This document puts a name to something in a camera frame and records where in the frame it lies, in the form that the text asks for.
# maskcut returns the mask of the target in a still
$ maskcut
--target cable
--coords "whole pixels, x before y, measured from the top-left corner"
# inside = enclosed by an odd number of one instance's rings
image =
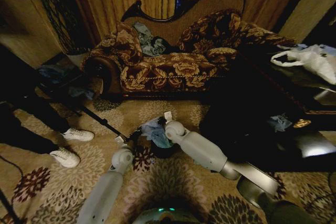
[[[15,164],[15,163],[13,163],[13,162],[11,162],[11,161],[5,159],[5,158],[4,158],[3,156],[1,156],[1,155],[0,155],[0,158],[1,158],[3,161],[5,161],[5,162],[7,162],[7,163],[9,163],[9,164],[11,164],[11,165],[13,165],[14,167],[16,167],[16,168],[20,171],[21,180],[20,180],[20,184],[19,184],[19,186],[18,186],[18,189],[20,190],[21,187],[22,187],[22,184],[23,184],[23,180],[24,180],[24,175],[23,175],[23,171],[22,171],[22,169],[21,169],[17,164]],[[13,218],[14,223],[22,223],[22,221],[21,221],[21,220],[18,218],[18,216],[15,214],[15,211],[14,211],[14,208],[13,208],[14,197],[12,197],[12,199],[11,199],[11,201],[10,201],[11,204],[9,205],[9,202],[8,202],[8,200],[6,199],[6,197],[5,197],[5,195],[3,194],[3,192],[2,192],[2,191],[0,191],[0,192],[1,192],[1,197],[2,197],[2,203],[5,205],[5,207],[6,207],[7,211],[8,211],[8,213],[9,213],[10,216]],[[4,221],[3,218],[0,219],[0,221],[1,221],[2,223],[6,223],[6,222]]]
[[[7,162],[7,163],[9,163],[9,164],[11,164],[11,165],[13,165],[13,166],[15,166],[15,167],[19,170],[20,175],[21,175],[21,180],[20,180],[20,185],[19,185],[18,189],[21,189],[21,187],[22,187],[22,183],[23,183],[23,177],[24,177],[22,169],[21,169],[17,164],[15,164],[15,163],[13,163],[13,162],[11,162],[11,161],[5,159],[5,158],[4,158],[3,156],[1,156],[1,155],[0,155],[0,158],[1,158],[3,161],[5,161],[5,162]],[[14,198],[12,198],[11,201],[10,201],[11,206],[13,206],[13,201],[14,201]]]
[[[320,200],[320,199],[325,199],[325,198],[328,198],[328,197],[336,197],[336,192],[334,192],[332,190],[332,187],[331,187],[331,176],[332,176],[333,172],[331,172],[329,175],[328,175],[328,186],[331,190],[331,193],[330,194],[327,194],[327,195],[323,195],[323,196],[319,196],[319,197],[316,197],[307,207],[305,207],[305,210],[308,211],[309,208],[312,207],[312,205],[317,201],[317,200]],[[334,210],[334,212],[331,214],[331,217],[330,219],[328,220],[327,224],[331,223],[332,219],[336,216],[336,211]]]

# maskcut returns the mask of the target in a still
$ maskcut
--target sneaker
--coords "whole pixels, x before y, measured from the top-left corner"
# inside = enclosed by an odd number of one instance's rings
[[[72,153],[63,147],[60,147],[57,151],[50,152],[50,155],[65,168],[74,168],[80,162],[80,158],[75,153]]]
[[[94,134],[89,131],[79,131],[74,128],[68,129],[65,133],[61,133],[66,140],[90,141],[94,138]]]

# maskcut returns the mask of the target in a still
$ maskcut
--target black pants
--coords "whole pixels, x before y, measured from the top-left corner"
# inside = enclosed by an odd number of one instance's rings
[[[61,118],[48,102],[35,93],[24,97],[10,98],[7,101],[33,114],[55,131],[63,133],[70,128],[67,120]],[[21,122],[12,114],[7,104],[0,105],[0,117],[2,118],[0,122],[1,143],[39,154],[50,153],[58,149],[58,146],[51,140],[22,127]]]

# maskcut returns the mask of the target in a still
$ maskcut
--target white plastic bag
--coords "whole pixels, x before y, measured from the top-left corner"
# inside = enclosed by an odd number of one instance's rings
[[[288,60],[281,62],[277,58],[287,55]],[[336,85],[336,56],[323,51],[318,45],[303,50],[288,50],[280,52],[271,58],[271,62],[281,67],[303,66],[308,71],[317,74],[330,84]]]

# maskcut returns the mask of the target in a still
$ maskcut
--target pillow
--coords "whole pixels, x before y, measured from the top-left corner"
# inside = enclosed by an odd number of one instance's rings
[[[117,37],[113,48],[127,66],[134,66],[143,58],[137,31],[125,23],[117,22]]]
[[[237,33],[240,21],[237,10],[227,9],[211,13],[185,29],[177,46],[182,52],[204,54],[212,48],[221,47],[224,39]]]

